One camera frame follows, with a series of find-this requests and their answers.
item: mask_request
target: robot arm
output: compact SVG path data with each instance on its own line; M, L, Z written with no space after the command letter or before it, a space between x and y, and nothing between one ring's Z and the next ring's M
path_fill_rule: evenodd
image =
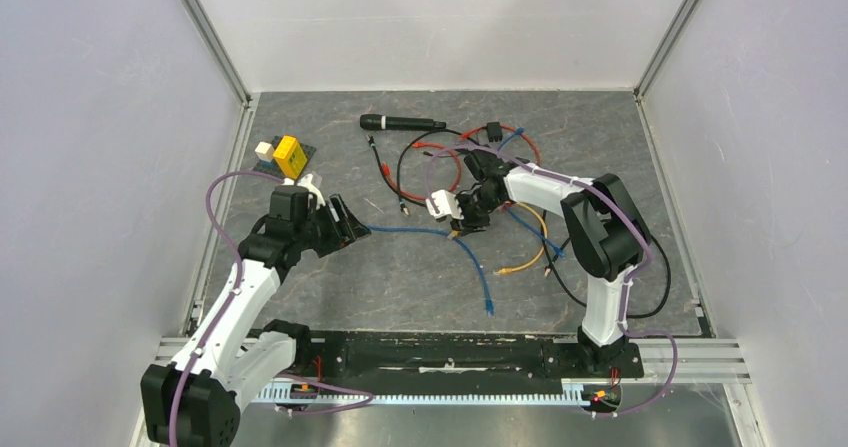
M445 190L434 192L427 201L430 214L437 220L450 218L451 227L460 235L485 230L489 214L507 201L535 205L562 217L575 257L588 275L587 309L578 341L586 347L587 366L605 369L627 342L618 325L619 309L622 296L629 291L624 289L624 278L644 254L636 239L618 217L610 215L606 204L583 188L534 175L488 152L468 152L464 161L476 187L455 195ZM621 179L605 174L577 180L609 197L643 237L650 239Z
M274 321L250 350L242 353L240 348L260 310L303 251L314 250L323 257L370 234L339 196L325 201L319 182L317 176L308 174L297 185L286 181L276 187L268 215L259 219L238 246L244 267L239 287L233 290L237 275L233 264L223 291L185 347L167 366L151 365L142 376L142 402L151 440L168 442L177 379L192 354L197 360L180 402L179 445L229 445L241 412L259 391L279 372L308 363L301 353L309 346L309 329L298 324ZM226 310L215 324L222 309Z

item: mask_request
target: white plastic part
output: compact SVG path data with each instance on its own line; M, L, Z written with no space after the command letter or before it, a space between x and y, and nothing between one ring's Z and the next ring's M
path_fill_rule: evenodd
M261 161L274 161L274 146L268 142L259 142L259 144L256 145L256 150L254 152L256 152L256 156L259 157L259 160Z
M636 267L628 267L612 282L589 276L586 314L583 316L583 333L598 346L609 345L624 335L618 325L624 276ZM627 328L625 317L623 327Z
M594 180L583 177L575 177L574 179L587 184L591 184ZM569 195L583 190L571 184L533 174L522 167L516 167L509 171L509 174L504 178L504 184L506 184L510 200L535 205L560 217L562 217L560 202Z
M286 334L265 332L233 364L226 388L236 393L236 404L242 412L268 384L268 379L294 363L296 347L295 340Z
M232 287L236 274L234 263L224 290L215 300L197 332L173 357L172 361L176 362L177 369L185 369L189 357L198 349L198 341L209 329L212 319L221 310L231 292L235 292ZM236 402L243 410L269 379L291 366L296 344L294 339L285 334L263 334L250 351L238 356L239 348L259 311L280 287L277 271L266 269L262 262L254 260L244 261L242 278L239 295L233 296L229 308L215 326L191 372L199 374L209 370L211 377L221 382L225 389L236 392Z
M310 172L303 177L300 178L296 183L292 179L284 179L283 185L299 185L301 187L306 188L312 195L315 196L315 199L318 201L318 207L322 207L326 204L324 202L324 195L321 194L319 190L321 186L321 176L316 174L315 172Z
M426 200L427 211L436 219L450 216L453 219L462 219L462 211L456 203L456 195L447 190L433 192L433 198Z

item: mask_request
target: gray stone-pattern surface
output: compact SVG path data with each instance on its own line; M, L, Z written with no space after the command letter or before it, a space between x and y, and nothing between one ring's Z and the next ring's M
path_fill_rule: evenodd
M379 113L443 120L449 128L466 131L498 120L520 126L542 151L542 165L585 177L606 172L619 175L640 208L652 233L671 258L673 282L667 306L656 317L631 321L631 328L663 328L675 334L699 334L678 247L671 231L657 175L636 106L626 92L316 92L263 93L250 132L243 169L256 162L253 148L276 135L293 135L316 146L310 171L322 176L325 195L338 193L366 224L428 227L448 230L424 208L410 205L404 218L396 196L380 178L359 115ZM392 173L403 147L414 132L377 132L377 147ZM451 143L455 136L440 133L427 140ZM505 150L524 158L532 152L521 139ZM404 159L401 185L423 195L423 172L429 157L412 151ZM437 160L434 183L450 184L456 168ZM463 173L462 186L472 184ZM255 220L267 213L273 186L244 177L237 181L225 228L241 240ZM517 210L531 224L528 212ZM274 318L307 324L313 329L451 330L573 333L584 309L572 302L551 275L543 276L544 257L533 267L510 275L494 275L516 266L539 250L539 239L505 212L492 216L484 233L463 238L478 256L495 303L495 316L484 310L480 280L472 262L453 242L435 235L379 233L335 254L318 259L312 252L288 276L257 319L257 326ZM565 238L559 217L548 216L550 237ZM568 285L582 299L586 278L566 249L558 262ZM665 269L660 258L632 290L631 312L646 312L658 302ZM221 292L232 256L219 243L210 271L206 308Z

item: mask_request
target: blue cable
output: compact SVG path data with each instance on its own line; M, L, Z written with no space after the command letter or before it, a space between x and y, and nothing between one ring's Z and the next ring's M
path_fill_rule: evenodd
M501 145L499 145L499 146L498 146L498 150L501 150L501 149L503 148L503 146L504 146L504 145L506 145L506 143L507 143L507 142L509 142L510 140L512 140L512 139L514 139L514 138L516 138L516 137L518 137L519 135L521 135L521 134L523 134L523 133L524 133L524 128L523 128L523 127L519 127L519 128L517 128L517 129L515 129L515 132L513 132L513 133L509 134L509 135L507 136L507 138L505 138L505 139L503 140L503 142L501 142Z
M447 237L449 234L442 232L441 230L436 229L422 229L419 227L377 227L374 225L366 225L365 227L375 231L375 232L414 232L420 234L436 234L441 235L442 237ZM495 304L492 302L492 296L489 294L489 283L486 282L486 275L483 273L483 268L480 267L480 262L477 260L477 256L474 255L474 252L465 244L465 242L452 238L454 242L459 244L465 253L471 257L471 260L474 262L474 267L477 269L477 275L480 276L480 283L483 284L483 297L486 299L486 313L491 316L495 315Z
M507 212L509 212L509 215L511 215L511 216L512 216L512 218L513 218L513 219L515 219L515 221L516 221L516 222L518 222L519 224L521 224L521 225L523 225L524 227L526 227L526 228L527 228L527 230L529 230L530 232L533 232L534 234L536 234L536 236L537 236L537 237L539 237L540 239L542 239L542 240L543 240L546 244L550 245L550 246L551 246L551 248L553 248L553 249L554 249L554 252L556 252L556 254L557 254L560 258L565 258L565 254L562 252L562 249L560 249L559 247L557 247L557 246L556 246L556 244L554 244L553 242L551 242L550 240L548 240L548 238L547 238L547 237L545 237L544 235L542 235L542 233L541 233L541 232L539 232L538 230L534 229L532 225L530 225L530 224L528 224L527 222L525 222L525 221L524 221L524 219L522 219L521 217L519 217L519 216L518 216L518 214L516 214L515 212L513 212L513 211L512 211L512 208L507 207L507 208L506 208L506 211L507 211Z

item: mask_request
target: black connector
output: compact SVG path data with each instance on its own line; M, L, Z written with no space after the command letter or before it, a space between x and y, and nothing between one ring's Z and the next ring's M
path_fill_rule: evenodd
M503 127L500 122L489 122L486 124L486 135L489 137L489 143L500 142L503 140Z

